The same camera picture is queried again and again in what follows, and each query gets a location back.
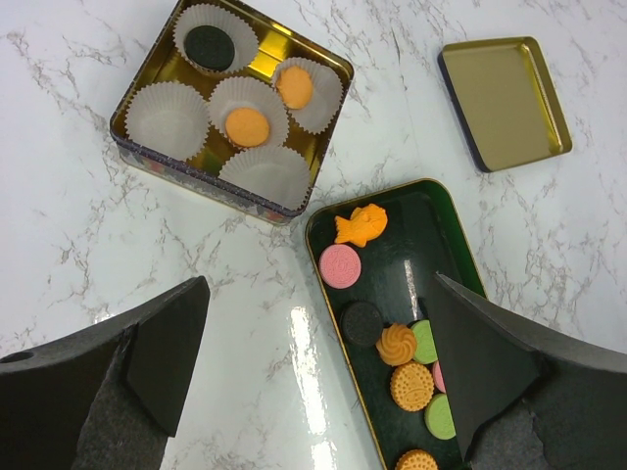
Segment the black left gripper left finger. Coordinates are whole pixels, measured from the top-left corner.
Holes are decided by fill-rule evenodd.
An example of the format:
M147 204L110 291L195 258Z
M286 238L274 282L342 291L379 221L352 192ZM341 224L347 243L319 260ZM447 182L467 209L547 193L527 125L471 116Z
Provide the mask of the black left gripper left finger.
M177 428L210 288L191 278L1 359L4 469L158 469Z

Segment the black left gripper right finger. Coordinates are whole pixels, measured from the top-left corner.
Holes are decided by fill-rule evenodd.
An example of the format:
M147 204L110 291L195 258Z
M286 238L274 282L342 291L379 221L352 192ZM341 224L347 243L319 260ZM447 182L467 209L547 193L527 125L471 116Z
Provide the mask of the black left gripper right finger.
M474 469L623 469L626 355L571 338L434 275L427 297Z

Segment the black sandwich cookie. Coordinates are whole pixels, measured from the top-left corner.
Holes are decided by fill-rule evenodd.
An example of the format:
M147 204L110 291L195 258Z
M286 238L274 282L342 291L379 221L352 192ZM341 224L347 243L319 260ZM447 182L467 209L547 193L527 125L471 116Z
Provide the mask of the black sandwich cookie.
M364 301L350 303L342 312L340 329L348 343L369 348L381 337L384 323L378 308Z
M212 25L192 28L186 34L183 45L184 52L193 63L210 71L226 71L235 57L230 36Z

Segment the orange round cookie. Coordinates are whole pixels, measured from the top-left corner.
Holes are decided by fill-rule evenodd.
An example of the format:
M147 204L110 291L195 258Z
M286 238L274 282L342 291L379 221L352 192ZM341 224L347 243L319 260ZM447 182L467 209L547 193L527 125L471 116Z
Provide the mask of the orange round cookie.
M234 109L226 117L224 127L228 139L244 148L263 145L270 134L267 118L253 108Z

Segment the gold tin lid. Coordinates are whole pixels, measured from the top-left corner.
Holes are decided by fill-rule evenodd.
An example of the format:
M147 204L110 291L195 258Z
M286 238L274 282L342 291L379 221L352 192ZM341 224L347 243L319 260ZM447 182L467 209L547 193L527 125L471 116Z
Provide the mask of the gold tin lid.
M481 171L528 165L572 150L549 68L534 37L447 44L438 66Z

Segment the square cookie tin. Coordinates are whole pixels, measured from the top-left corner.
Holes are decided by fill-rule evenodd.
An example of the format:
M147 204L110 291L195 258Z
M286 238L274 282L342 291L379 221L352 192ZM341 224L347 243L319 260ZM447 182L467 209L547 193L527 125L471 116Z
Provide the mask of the square cookie tin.
M274 224L306 208L352 65L240 1L180 1L110 120L122 159Z

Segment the orange scalloped cookie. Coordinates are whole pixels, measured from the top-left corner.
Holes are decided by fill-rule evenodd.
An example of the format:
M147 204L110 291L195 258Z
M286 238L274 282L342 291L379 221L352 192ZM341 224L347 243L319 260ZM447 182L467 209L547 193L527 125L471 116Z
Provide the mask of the orange scalloped cookie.
M285 106L291 110L303 109L310 102L314 92L309 73L298 66L282 70L275 87Z

